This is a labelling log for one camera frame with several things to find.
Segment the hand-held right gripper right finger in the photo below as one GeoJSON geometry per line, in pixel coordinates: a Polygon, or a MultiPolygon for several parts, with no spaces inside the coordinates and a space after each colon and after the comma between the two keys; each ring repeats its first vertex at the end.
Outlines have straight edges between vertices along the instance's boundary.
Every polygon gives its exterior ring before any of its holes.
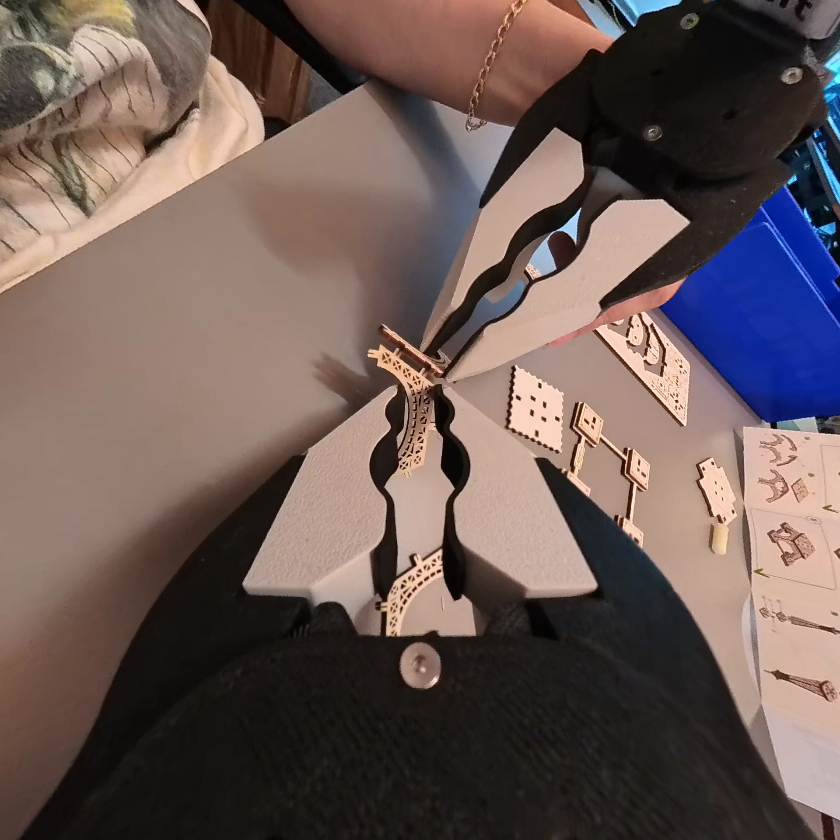
{"type": "Polygon", "coordinates": [[[523,444],[452,387],[434,388],[441,438],[444,581],[476,627],[509,605],[595,593],[598,584],[560,505],[523,444]]]}

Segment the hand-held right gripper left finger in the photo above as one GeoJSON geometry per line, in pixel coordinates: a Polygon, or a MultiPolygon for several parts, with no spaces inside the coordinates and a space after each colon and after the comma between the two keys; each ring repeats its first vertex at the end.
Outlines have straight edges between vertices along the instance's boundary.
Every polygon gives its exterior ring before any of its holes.
{"type": "Polygon", "coordinates": [[[396,578],[394,501],[401,388],[375,399],[310,447],[244,578],[249,595],[340,604],[363,635],[396,578]]]}

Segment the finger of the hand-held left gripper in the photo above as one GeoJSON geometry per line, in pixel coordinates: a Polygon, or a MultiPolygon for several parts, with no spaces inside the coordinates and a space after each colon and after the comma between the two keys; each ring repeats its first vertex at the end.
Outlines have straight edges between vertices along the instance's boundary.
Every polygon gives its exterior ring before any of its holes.
{"type": "MultiPolygon", "coordinates": [[[[574,194],[532,221],[546,228],[566,221],[593,181],[584,168],[584,183],[574,194]]],[[[511,309],[465,337],[444,379],[456,382],[488,372],[593,321],[606,293],[685,226],[687,221],[663,200],[609,200],[591,220],[571,263],[530,282],[511,309]]]]}
{"type": "Polygon", "coordinates": [[[585,181],[581,143],[553,129],[468,227],[421,342],[435,355],[462,329],[483,298],[497,303],[522,280],[541,243],[565,221],[532,221],[570,198],[585,181]]]}

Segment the wooden lattice arch piece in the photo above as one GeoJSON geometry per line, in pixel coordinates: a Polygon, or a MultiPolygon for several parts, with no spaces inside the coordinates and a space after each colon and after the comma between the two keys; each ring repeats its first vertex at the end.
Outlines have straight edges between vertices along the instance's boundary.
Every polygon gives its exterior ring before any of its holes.
{"type": "Polygon", "coordinates": [[[374,602],[381,615],[381,635],[398,637],[411,604],[419,593],[444,577],[443,548],[428,555],[413,553],[407,570],[396,576],[388,595],[374,602]]]}
{"type": "Polygon", "coordinates": [[[441,380],[446,377],[451,360],[445,353],[422,351],[383,323],[379,324],[378,332],[386,342],[394,345],[396,349],[405,352],[412,360],[419,363],[423,370],[430,371],[434,377],[441,380]]]}

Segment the narrow wooden lattice strip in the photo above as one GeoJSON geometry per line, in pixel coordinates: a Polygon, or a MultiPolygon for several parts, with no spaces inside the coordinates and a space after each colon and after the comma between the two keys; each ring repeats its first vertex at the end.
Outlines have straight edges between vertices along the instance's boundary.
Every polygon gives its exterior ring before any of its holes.
{"type": "Polygon", "coordinates": [[[433,381],[430,369],[423,365],[415,368],[399,350],[388,350],[380,345],[367,353],[376,365],[391,373],[403,387],[407,400],[407,419],[402,442],[397,450],[397,471],[410,476],[424,465],[432,414],[431,389],[433,381]]]}

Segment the grey desk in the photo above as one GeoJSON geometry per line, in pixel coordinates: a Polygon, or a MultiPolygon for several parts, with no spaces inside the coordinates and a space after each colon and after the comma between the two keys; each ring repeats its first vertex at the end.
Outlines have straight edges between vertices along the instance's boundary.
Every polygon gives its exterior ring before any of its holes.
{"type": "Polygon", "coordinates": [[[242,581],[509,129],[363,87],[2,298],[2,838],[808,835],[665,577],[430,642],[242,581]]]}

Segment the person's left hand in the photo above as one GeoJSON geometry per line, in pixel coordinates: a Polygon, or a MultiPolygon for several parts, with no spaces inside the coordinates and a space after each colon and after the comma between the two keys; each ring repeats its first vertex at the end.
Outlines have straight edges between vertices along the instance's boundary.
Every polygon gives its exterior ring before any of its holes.
{"type": "MultiPolygon", "coordinates": [[[[548,239],[549,251],[557,269],[567,267],[574,257],[576,257],[577,246],[571,236],[565,232],[555,232],[548,239]]],[[[678,280],[675,283],[650,290],[645,294],[639,295],[635,298],[621,301],[616,305],[602,311],[598,318],[585,324],[579,329],[569,332],[558,339],[548,343],[549,347],[562,345],[564,343],[573,341],[574,339],[593,332],[601,326],[623,319],[628,319],[634,314],[648,312],[652,309],[661,307],[664,303],[670,300],[680,289],[685,282],[685,278],[678,280]]]]}

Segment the square wooden plate with holes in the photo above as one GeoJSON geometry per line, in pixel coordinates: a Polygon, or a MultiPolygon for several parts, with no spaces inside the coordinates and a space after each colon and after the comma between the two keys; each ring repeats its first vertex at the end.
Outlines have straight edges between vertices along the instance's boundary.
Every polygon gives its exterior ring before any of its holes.
{"type": "Polygon", "coordinates": [[[506,427],[556,454],[562,452],[564,394],[518,365],[511,367],[506,427]]]}

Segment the wooden puzzle parts sheet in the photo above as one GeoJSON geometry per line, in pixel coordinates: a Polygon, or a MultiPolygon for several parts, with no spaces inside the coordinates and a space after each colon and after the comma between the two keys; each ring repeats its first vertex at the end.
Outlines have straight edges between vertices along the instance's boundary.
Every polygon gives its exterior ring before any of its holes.
{"type": "Polygon", "coordinates": [[[677,424],[686,427],[690,363],[656,321],[641,313],[602,325],[595,334],[677,424]]]}

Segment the blue plastic bin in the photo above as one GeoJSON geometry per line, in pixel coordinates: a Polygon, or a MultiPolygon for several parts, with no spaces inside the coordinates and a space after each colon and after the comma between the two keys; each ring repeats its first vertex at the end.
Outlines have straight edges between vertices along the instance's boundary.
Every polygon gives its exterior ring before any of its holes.
{"type": "Polygon", "coordinates": [[[762,420],[836,416],[837,280],[783,187],[661,309],[762,420]]]}

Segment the small cross-shaped wooden plate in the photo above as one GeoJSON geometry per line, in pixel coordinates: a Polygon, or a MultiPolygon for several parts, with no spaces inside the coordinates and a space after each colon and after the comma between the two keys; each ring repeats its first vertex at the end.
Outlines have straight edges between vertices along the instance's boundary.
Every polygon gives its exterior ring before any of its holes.
{"type": "Polygon", "coordinates": [[[728,526],[739,514],[735,507],[736,496],[726,472],[713,457],[699,462],[696,467],[699,474],[697,486],[709,515],[716,523],[728,526]]]}

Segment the brown wooden furniture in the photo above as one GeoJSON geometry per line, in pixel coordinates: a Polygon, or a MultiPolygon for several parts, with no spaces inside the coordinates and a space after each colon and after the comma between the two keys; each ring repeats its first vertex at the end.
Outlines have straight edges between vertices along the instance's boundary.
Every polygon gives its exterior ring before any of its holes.
{"type": "Polygon", "coordinates": [[[293,124],[311,112],[312,69],[233,1],[210,1],[212,54],[243,83],[265,118],[293,124]]]}

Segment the paper instruction sheet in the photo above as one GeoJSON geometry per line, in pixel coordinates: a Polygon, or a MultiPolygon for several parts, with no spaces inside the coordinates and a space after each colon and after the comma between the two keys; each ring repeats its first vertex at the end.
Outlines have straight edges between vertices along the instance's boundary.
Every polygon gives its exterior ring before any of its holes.
{"type": "Polygon", "coordinates": [[[839,817],[838,436],[745,427],[760,695],[783,787],[839,817]]]}

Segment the cream printed hoodie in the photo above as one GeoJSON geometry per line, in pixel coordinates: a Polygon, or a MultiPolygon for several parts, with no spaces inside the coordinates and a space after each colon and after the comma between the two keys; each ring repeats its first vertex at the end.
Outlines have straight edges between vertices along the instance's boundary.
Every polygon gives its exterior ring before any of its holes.
{"type": "Polygon", "coordinates": [[[256,100],[192,1],[1,2],[1,290],[244,154],[256,100]]]}

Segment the wooden frame with four squares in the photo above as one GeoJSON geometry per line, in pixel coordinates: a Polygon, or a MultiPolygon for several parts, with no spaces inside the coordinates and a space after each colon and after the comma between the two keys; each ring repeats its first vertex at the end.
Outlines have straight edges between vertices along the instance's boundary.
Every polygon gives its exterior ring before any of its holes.
{"type": "Polygon", "coordinates": [[[615,515],[614,522],[639,548],[643,548],[644,532],[636,525],[634,517],[639,494],[649,489],[651,467],[634,448],[617,447],[604,435],[603,428],[603,418],[588,404],[577,402],[574,405],[570,430],[577,440],[572,449],[570,467],[561,472],[582,494],[590,497],[592,489],[581,478],[587,452],[603,447],[618,458],[621,475],[628,484],[628,493],[625,512],[615,515]]]}

